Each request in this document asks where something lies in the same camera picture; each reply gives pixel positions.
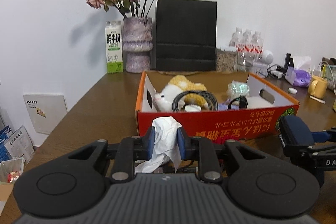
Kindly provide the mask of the white tissue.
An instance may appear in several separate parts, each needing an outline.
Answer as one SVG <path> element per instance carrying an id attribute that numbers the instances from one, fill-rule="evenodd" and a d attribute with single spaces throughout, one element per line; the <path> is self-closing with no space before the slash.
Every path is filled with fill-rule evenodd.
<path id="1" fill-rule="evenodd" d="M 175 172 L 182 159 L 179 152 L 177 131 L 182 125 L 173 117 L 159 117 L 153 120 L 154 147 L 151 159 L 135 167 L 135 173 L 153 173 L 161 165 L 172 161 Z"/>

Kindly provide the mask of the white ribbed lid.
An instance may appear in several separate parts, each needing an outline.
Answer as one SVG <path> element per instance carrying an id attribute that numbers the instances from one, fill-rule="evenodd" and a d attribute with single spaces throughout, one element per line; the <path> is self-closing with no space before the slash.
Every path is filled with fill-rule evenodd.
<path id="1" fill-rule="evenodd" d="M 185 112 L 189 112 L 189 113 L 191 113 L 191 112 L 200 112 L 200 111 L 202 111 L 202 108 L 200 106 L 198 106 L 198 105 L 186 105 L 184 107 L 184 111 Z"/>

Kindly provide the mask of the yellow white plush toy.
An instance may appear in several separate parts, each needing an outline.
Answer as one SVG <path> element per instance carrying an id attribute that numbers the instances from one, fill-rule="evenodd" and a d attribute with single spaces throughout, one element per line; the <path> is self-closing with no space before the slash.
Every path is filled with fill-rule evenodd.
<path id="1" fill-rule="evenodd" d="M 168 84 L 161 92 L 154 95 L 154 102 L 160 112 L 172 112 L 173 100 L 175 97 L 183 92 L 189 90 L 207 91 L 207 88 L 201 83 L 193 83 L 183 75 L 177 75 L 171 78 Z M 187 94 L 183 96 L 178 102 L 178 108 L 181 110 L 184 106 L 189 104 L 198 105 L 201 108 L 208 109 L 207 101 L 197 94 Z"/>

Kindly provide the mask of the white round cap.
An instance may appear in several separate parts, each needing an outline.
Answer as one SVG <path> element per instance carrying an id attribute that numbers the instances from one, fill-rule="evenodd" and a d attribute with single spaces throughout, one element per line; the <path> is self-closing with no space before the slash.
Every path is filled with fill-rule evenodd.
<path id="1" fill-rule="evenodd" d="M 297 90 L 295 88 L 288 88 L 288 92 L 290 94 L 297 94 Z"/>

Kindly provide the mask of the orange cardboard box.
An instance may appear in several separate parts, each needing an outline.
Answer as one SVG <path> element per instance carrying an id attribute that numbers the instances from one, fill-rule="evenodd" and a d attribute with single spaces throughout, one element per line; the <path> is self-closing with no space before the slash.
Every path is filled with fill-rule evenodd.
<path id="1" fill-rule="evenodd" d="M 296 115 L 299 108 L 299 102 L 290 94 L 253 73 L 198 72 L 188 74 L 187 79 L 204 84 L 219 103 L 228 98 L 228 85 L 232 81 L 238 81 L 249 86 L 252 99 L 270 95 L 270 106 L 260 107 L 257 103 L 249 103 L 248 108 L 243 110 L 160 112 L 155 105 L 154 95 L 173 76 L 170 72 L 142 73 L 135 105 L 137 131 L 140 136 L 146 134 L 154 119 L 172 116 L 189 136 L 207 137 L 219 144 L 227 139 L 255 139 L 276 134 L 280 118 Z"/>

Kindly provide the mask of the white tin box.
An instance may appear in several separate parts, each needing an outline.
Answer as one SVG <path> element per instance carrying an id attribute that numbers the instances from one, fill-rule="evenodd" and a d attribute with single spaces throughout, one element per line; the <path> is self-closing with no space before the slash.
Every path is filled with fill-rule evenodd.
<path id="1" fill-rule="evenodd" d="M 254 62 L 250 72 L 264 79 L 268 76 L 268 68 L 269 68 L 268 64 Z"/>

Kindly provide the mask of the iridescent crumpled wrapper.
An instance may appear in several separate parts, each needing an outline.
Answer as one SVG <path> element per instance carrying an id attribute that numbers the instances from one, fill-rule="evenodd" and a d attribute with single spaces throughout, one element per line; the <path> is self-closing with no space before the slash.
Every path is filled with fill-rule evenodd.
<path id="1" fill-rule="evenodd" d="M 227 95 L 231 99 L 235 99 L 238 97 L 249 97 L 250 88 L 246 83 L 232 81 L 228 84 Z"/>

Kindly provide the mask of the empty clear glass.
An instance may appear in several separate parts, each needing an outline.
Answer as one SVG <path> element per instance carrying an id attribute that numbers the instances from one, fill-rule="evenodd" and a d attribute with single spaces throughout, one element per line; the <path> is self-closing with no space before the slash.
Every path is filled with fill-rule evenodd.
<path id="1" fill-rule="evenodd" d="M 255 54 L 251 52 L 239 52 L 237 58 L 237 70 L 239 72 L 248 73 L 250 72 L 253 62 L 255 59 Z"/>

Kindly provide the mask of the clear jar of pellets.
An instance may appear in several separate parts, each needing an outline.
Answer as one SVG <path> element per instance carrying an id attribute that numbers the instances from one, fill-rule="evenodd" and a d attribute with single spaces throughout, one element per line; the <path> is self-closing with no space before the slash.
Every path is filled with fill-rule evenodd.
<path id="1" fill-rule="evenodd" d="M 216 70 L 219 72 L 233 72 L 237 60 L 238 50 L 235 47 L 216 49 Z"/>

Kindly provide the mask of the right water bottle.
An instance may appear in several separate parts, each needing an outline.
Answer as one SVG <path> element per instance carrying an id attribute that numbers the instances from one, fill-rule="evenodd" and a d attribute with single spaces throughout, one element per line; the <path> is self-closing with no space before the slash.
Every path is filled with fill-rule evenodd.
<path id="1" fill-rule="evenodd" d="M 263 51 L 263 40 L 261 37 L 261 32 L 255 31 L 255 33 L 252 36 L 252 42 L 253 42 L 253 52 L 256 54 L 261 54 Z"/>

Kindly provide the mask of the water bottle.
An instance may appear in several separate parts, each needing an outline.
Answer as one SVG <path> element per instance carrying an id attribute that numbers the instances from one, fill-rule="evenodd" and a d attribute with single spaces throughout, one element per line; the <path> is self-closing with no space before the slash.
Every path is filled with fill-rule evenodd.
<path id="1" fill-rule="evenodd" d="M 253 52 L 256 54 L 261 54 L 263 51 L 263 40 L 261 37 L 261 32 L 255 31 L 255 33 L 252 36 L 252 42 L 253 42 Z"/>
<path id="2" fill-rule="evenodd" d="M 237 48 L 238 52 L 242 52 L 244 50 L 244 36 L 241 28 L 236 28 L 236 31 L 232 34 L 229 46 Z"/>
<path id="3" fill-rule="evenodd" d="M 243 34 L 244 52 L 253 52 L 254 44 L 252 42 L 252 31 L 246 29 Z"/>

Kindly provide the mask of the middle water bottle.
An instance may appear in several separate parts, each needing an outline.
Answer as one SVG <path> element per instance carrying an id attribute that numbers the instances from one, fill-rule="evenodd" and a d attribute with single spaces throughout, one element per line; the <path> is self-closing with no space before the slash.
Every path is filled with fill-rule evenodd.
<path id="1" fill-rule="evenodd" d="M 252 42 L 252 31 L 246 29 L 243 34 L 244 52 L 253 52 L 254 44 Z"/>

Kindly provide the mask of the left water bottle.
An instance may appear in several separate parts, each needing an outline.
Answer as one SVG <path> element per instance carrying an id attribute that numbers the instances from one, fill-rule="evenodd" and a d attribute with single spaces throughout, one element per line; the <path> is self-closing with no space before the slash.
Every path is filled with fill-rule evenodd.
<path id="1" fill-rule="evenodd" d="M 238 52 L 242 52 L 244 50 L 244 36 L 241 28 L 236 28 L 236 31 L 232 34 L 229 46 L 237 48 Z"/>

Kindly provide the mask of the green white milk carton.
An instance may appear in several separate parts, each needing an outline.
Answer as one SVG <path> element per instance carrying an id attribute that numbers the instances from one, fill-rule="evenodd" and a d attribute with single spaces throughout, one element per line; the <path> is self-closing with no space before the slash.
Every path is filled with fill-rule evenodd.
<path id="1" fill-rule="evenodd" d="M 107 73 L 123 72 L 121 21 L 110 21 L 105 26 Z"/>

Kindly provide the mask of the white wall panel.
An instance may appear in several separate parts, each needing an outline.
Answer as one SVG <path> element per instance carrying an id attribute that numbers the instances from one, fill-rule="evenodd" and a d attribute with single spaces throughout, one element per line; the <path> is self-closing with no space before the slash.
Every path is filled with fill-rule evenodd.
<path id="1" fill-rule="evenodd" d="M 24 94 L 23 99 L 34 130 L 41 134 L 52 133 L 68 113 L 62 94 Z"/>

